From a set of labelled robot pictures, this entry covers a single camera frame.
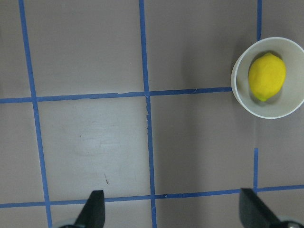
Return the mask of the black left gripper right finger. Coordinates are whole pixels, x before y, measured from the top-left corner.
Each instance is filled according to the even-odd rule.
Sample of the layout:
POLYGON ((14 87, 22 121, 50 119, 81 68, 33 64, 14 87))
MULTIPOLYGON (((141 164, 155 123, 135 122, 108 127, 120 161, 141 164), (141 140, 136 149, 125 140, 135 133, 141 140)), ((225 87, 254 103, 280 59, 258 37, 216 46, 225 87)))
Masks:
POLYGON ((280 219, 250 188, 241 188, 239 194, 239 218, 244 228, 274 228, 280 219))

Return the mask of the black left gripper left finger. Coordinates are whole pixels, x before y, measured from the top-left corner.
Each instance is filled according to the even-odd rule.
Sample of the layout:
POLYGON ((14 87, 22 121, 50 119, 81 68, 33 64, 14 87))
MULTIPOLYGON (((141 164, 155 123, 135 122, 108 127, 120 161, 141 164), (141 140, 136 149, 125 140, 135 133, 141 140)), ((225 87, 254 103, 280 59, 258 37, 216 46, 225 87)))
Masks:
POLYGON ((73 228, 103 228, 105 224, 103 190, 94 190, 72 225, 73 228))

